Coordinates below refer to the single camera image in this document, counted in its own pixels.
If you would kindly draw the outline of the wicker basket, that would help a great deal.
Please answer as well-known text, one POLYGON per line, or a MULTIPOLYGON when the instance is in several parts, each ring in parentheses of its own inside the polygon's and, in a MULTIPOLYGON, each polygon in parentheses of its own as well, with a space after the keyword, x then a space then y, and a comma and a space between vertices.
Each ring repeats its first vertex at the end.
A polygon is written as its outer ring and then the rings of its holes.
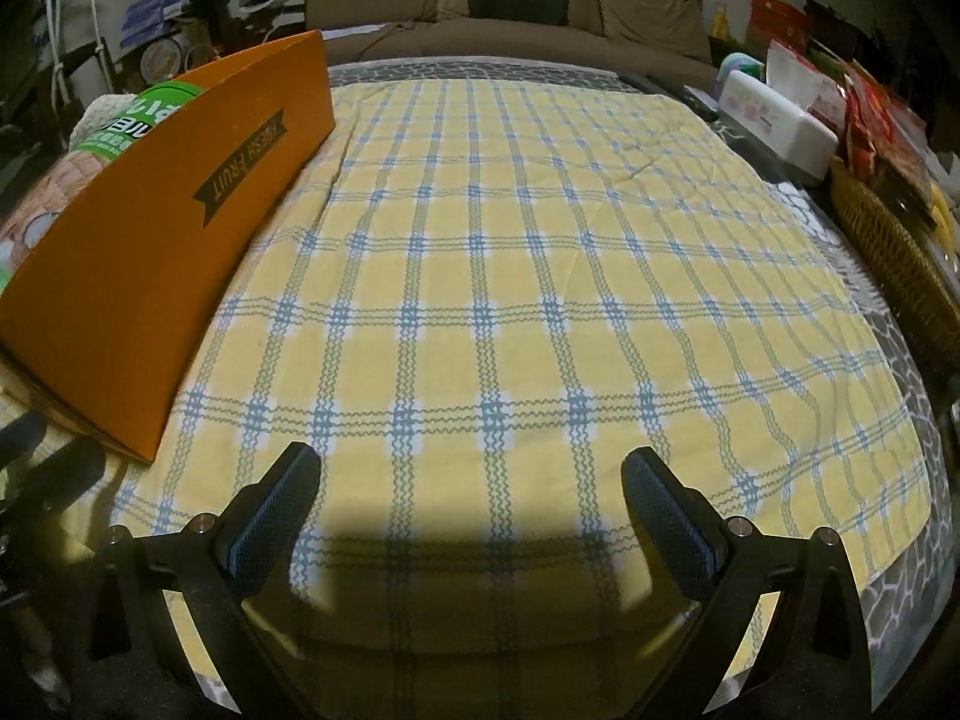
POLYGON ((877 281, 926 376, 958 374, 958 305, 934 263, 872 190, 838 158, 830 193, 839 226, 877 281))

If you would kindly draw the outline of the white metal rack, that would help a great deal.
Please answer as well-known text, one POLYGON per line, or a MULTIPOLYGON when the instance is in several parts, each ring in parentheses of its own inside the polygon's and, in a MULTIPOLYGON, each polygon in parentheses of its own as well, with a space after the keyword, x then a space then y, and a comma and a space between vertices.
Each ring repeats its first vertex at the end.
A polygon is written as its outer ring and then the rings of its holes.
POLYGON ((49 103, 64 114, 116 89, 101 0, 39 0, 41 65, 50 71, 49 103))

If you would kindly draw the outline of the green label snack bag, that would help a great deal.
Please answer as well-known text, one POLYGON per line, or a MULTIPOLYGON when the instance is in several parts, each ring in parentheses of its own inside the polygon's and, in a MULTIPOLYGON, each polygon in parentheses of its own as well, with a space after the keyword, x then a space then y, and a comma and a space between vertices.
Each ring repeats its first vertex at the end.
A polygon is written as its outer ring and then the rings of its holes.
POLYGON ((150 86, 124 114, 112 119, 59 158, 25 193, 2 223, 2 288, 57 221, 71 200, 153 128, 203 93, 192 83, 167 80, 150 86))

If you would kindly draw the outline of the orange cardboard fruit box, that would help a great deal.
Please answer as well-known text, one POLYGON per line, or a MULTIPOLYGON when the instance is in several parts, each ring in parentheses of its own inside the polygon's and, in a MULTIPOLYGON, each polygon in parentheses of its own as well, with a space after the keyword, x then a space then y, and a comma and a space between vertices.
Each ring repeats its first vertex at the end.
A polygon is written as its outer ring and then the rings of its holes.
POLYGON ((199 97, 55 213, 2 291, 14 391, 143 461, 249 242, 335 127, 319 32, 182 79, 199 97))

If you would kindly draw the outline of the yellow plaid cloth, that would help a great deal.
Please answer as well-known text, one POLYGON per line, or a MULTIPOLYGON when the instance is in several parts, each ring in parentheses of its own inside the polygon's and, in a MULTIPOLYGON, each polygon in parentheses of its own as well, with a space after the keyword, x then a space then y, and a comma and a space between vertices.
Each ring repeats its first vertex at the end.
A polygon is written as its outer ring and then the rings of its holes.
POLYGON ((934 488, 836 234, 664 98, 353 83, 252 244, 151 465, 65 530, 169 533, 322 458, 252 614, 332 718, 610 718, 690 611, 631 527, 647 445, 867 585, 934 488))

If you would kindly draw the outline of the brown sofa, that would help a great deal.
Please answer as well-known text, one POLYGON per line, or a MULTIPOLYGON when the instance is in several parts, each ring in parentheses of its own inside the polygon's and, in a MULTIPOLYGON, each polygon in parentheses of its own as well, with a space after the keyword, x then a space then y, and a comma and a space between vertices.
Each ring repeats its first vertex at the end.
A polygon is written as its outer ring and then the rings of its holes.
POLYGON ((703 0, 304 0, 332 64, 488 55, 709 89, 703 0))

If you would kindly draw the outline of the white tissue box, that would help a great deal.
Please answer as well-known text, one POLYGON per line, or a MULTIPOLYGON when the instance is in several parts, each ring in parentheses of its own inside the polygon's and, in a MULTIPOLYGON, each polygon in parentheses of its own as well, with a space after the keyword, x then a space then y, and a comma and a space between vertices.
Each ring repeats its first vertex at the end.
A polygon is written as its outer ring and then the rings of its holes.
POLYGON ((719 112, 812 182, 827 176, 838 137, 771 86, 740 70, 727 75, 719 112))

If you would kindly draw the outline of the red packaged snacks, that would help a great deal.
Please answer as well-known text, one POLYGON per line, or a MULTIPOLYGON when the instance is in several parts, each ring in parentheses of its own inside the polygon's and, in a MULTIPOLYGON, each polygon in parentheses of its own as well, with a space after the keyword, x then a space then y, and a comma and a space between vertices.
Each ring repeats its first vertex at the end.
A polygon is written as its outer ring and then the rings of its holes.
POLYGON ((903 184, 929 206, 926 124, 857 62, 839 62, 836 78, 773 39, 766 49, 765 82, 820 119, 843 142, 848 169, 864 184, 903 184))

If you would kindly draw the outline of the white fluffy towel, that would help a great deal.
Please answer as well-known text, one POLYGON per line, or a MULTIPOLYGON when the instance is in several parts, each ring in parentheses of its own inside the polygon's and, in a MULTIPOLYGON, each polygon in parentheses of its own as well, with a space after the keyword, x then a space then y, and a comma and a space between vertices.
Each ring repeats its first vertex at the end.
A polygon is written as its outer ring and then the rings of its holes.
POLYGON ((91 101, 78 124, 70 132, 68 149, 75 151, 85 138, 93 135, 94 132, 98 132, 99 128, 109 124, 112 119, 124 114, 133 101, 135 101, 135 96, 130 93, 101 94, 94 101, 91 101))

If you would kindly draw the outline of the red cardboard box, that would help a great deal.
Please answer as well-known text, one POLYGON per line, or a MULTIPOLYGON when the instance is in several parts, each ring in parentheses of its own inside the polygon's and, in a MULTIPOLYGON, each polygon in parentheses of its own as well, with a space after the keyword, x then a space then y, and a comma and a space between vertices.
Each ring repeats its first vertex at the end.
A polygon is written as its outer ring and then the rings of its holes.
POLYGON ((811 18, 788 2, 750 0, 750 20, 745 31, 748 54, 765 55, 773 39, 804 54, 811 32, 811 18))

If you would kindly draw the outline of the purple green round container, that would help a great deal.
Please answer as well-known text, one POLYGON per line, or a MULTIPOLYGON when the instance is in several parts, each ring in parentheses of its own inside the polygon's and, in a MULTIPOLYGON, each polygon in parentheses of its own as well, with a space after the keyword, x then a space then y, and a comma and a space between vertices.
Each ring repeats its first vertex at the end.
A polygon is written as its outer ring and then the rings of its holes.
POLYGON ((731 52, 721 60, 716 83, 719 86, 726 85, 726 80, 732 71, 742 71, 745 75, 752 76, 760 82, 765 80, 765 64, 752 57, 752 55, 745 54, 745 52, 731 52))

